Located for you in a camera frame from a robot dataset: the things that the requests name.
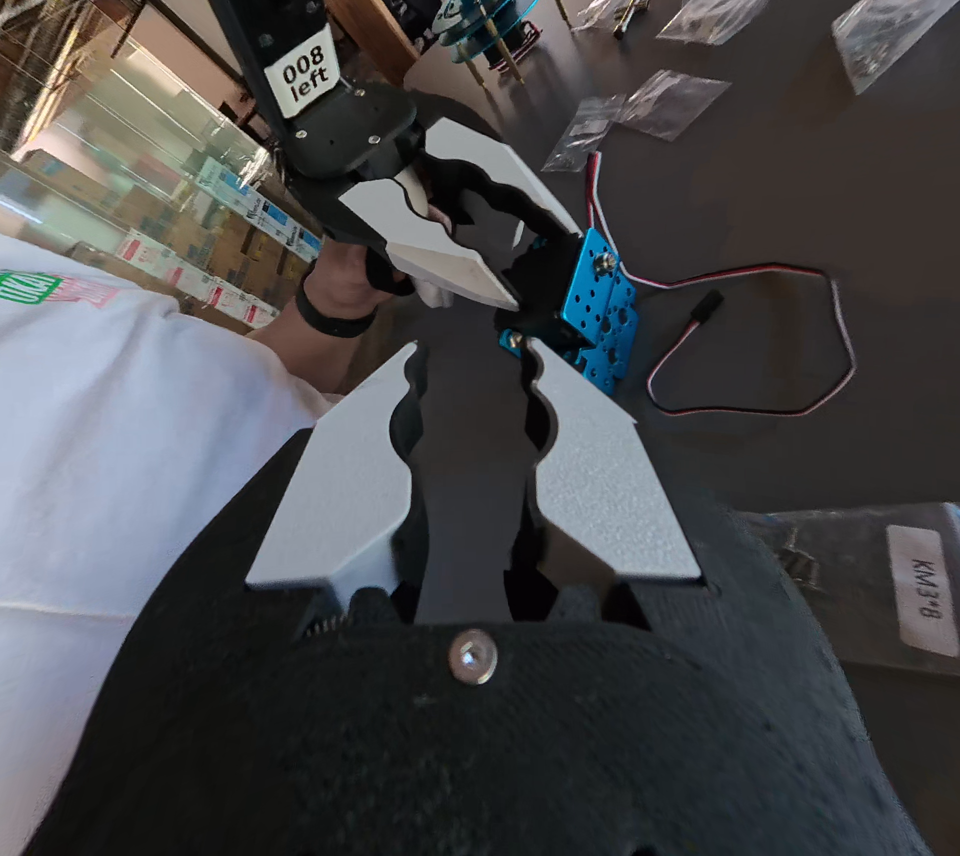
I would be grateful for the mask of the dark desk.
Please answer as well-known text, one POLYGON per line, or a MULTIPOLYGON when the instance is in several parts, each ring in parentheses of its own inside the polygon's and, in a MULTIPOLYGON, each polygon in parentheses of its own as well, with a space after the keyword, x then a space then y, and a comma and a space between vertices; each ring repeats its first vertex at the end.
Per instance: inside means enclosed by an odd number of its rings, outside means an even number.
MULTIPOLYGON (((572 17, 592 0, 564 0, 572 17)), ((642 300, 617 401, 666 480, 740 511, 958 502, 958 5, 862 95, 831 23, 857 0, 772 0, 719 47, 657 38, 681 0, 651 0, 621 43, 570 34, 549 0, 523 85, 481 92, 439 47, 408 88, 494 124, 538 171, 581 99, 630 95, 656 70, 731 82, 676 141, 617 127, 601 199, 630 270, 670 281, 754 263, 838 280, 858 359, 852 382, 804 418, 666 417, 644 379, 700 297, 642 300)), ((725 302, 655 381, 671 408, 787 409, 819 396, 845 359, 822 282, 763 275, 725 302)), ((411 321, 429 346, 415 455, 431 523, 420 619, 509 614, 502 570, 534 450, 519 361, 491 312, 458 300, 411 321)), ((958 682, 848 671, 894 788, 936 854, 958 854, 958 682)))

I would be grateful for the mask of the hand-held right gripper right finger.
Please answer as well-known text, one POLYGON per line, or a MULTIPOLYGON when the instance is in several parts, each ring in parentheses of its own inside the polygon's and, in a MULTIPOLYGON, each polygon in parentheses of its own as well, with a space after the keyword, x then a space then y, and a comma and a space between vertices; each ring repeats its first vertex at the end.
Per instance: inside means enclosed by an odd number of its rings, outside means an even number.
POLYGON ((510 551, 510 615, 546 617, 570 587, 603 609, 632 582, 702 583, 636 420, 541 339, 521 351, 536 455, 510 551))

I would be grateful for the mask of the stack of cardboard boxes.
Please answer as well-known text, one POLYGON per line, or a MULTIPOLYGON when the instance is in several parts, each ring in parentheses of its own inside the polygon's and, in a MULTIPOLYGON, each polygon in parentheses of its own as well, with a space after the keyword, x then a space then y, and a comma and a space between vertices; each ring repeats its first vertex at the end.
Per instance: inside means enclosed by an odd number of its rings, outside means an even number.
POLYGON ((275 319, 322 248, 207 154, 176 168, 86 143, 2 154, 2 233, 174 298, 240 333, 275 319))

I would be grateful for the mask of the person's left hand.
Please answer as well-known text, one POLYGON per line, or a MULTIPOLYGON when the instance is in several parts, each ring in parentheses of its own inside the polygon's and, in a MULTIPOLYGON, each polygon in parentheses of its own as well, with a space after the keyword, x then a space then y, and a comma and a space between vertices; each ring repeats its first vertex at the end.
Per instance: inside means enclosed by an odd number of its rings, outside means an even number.
POLYGON ((395 298, 394 290, 403 288, 409 278, 390 270, 389 289, 373 285, 367 266, 371 253, 378 256, 367 247, 327 239, 303 284, 305 297, 313 309, 330 319, 358 321, 395 298))

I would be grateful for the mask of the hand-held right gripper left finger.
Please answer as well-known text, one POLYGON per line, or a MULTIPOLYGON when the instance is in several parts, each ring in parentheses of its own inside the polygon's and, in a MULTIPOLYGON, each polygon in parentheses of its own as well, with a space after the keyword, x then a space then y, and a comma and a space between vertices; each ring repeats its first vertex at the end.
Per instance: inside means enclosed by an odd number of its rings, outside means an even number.
POLYGON ((251 590, 318 590, 345 612, 379 588, 415 615, 428 560, 411 466, 424 433, 427 349, 403 346, 316 423, 246 575, 251 590))

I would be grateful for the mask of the clear screw bag white label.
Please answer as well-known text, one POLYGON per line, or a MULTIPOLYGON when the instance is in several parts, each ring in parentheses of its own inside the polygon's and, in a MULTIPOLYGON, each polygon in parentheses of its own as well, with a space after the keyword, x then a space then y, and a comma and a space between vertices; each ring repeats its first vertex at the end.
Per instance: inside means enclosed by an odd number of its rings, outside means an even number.
POLYGON ((843 663, 958 679, 959 509, 743 513, 843 663))

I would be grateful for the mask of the clear plastic screw bag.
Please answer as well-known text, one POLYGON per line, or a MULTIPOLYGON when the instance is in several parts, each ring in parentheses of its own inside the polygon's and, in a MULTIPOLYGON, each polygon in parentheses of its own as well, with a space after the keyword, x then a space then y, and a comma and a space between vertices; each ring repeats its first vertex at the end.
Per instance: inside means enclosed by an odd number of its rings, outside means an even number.
POLYGON ((855 95, 904 56, 959 0, 859 0, 831 35, 855 95))
POLYGON ((771 0, 680 0, 657 39, 719 46, 743 30, 771 0))
POLYGON ((620 118, 625 101, 624 94, 582 99, 541 167, 542 172, 582 172, 591 155, 599 150, 606 134, 620 118))
POLYGON ((728 81, 661 69, 624 100, 615 122, 672 142, 731 86, 728 81))

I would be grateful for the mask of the person's white shirt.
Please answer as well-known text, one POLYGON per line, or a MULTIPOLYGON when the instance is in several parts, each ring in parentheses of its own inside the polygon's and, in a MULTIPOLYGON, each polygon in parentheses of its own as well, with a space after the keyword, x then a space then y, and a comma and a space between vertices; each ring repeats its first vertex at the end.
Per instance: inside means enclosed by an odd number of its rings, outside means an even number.
POLYGON ((2 236, 1 851, 20 854, 154 590, 335 397, 174 298, 2 236))

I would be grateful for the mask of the clear bag of metal standoffs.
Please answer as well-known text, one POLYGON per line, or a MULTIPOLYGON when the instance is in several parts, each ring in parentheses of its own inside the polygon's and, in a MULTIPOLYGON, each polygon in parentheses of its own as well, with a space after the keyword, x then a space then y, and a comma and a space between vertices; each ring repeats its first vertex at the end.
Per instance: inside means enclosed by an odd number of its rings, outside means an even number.
POLYGON ((578 13, 572 27, 573 34, 596 31, 609 34, 617 41, 623 40, 630 24, 639 14, 649 10, 650 0, 592 0, 578 13))

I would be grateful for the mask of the person's left forearm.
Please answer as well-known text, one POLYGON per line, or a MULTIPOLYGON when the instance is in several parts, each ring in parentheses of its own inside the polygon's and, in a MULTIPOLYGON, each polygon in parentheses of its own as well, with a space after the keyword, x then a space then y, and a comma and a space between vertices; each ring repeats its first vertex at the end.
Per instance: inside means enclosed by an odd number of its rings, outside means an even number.
POLYGON ((271 322, 246 335, 246 341, 270 350, 291 375, 319 393, 343 394, 364 337, 321 332, 291 303, 271 322))

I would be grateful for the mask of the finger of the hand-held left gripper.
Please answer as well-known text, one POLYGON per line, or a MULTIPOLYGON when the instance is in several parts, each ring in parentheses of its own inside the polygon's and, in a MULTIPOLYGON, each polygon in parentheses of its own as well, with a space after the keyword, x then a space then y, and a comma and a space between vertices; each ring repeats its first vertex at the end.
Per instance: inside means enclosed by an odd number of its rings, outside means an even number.
POLYGON ((455 242, 429 216, 418 176, 357 182, 337 200, 343 232, 377 252, 396 271, 484 305, 517 311, 516 297, 475 250, 455 242))
POLYGON ((411 127, 412 166, 422 181, 431 219, 455 242, 480 255, 505 255, 508 217, 520 235, 549 240, 583 235, 569 212, 517 152, 489 130, 452 116, 418 116, 411 127))

